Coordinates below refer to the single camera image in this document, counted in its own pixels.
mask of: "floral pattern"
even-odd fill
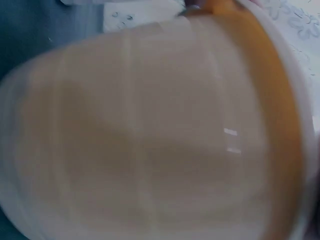
[[[308,85],[311,86],[312,82],[315,80],[316,73],[311,68],[310,56],[305,52],[303,52],[302,50],[295,47],[294,45],[290,45],[290,46],[297,61],[300,63],[300,66],[302,67],[304,74],[308,79]]]
[[[297,30],[298,37],[301,40],[307,40],[310,37],[318,38],[320,36],[318,18],[304,12],[301,8],[292,7],[292,9],[295,16],[289,18],[288,24]]]
[[[291,13],[291,9],[287,3],[287,0],[279,0],[277,2],[264,0],[263,5],[272,20],[277,20],[281,12],[286,15],[289,15]]]
[[[134,26],[134,14],[123,14],[121,12],[114,11],[112,13],[112,17],[118,19],[118,29],[132,28]]]

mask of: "blue fabric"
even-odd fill
[[[28,240],[8,220],[3,211],[0,211],[0,239],[1,240]]]

